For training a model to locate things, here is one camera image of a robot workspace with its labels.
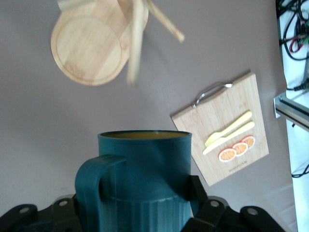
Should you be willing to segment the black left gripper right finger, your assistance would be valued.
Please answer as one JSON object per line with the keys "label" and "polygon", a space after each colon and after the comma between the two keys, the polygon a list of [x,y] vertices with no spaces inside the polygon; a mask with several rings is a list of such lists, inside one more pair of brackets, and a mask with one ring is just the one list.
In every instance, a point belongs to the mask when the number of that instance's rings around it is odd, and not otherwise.
{"label": "black left gripper right finger", "polygon": [[197,175],[189,177],[193,216],[184,232],[282,232],[284,229],[263,208],[245,206],[234,211],[221,198],[209,197]]}

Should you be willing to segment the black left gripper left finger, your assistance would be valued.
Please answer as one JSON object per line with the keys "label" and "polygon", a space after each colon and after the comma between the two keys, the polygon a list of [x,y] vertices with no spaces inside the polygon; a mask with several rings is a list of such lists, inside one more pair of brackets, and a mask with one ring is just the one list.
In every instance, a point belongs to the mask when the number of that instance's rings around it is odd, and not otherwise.
{"label": "black left gripper left finger", "polygon": [[0,217],[2,232],[82,232],[75,197],[63,197],[38,210],[34,204],[13,207]]}

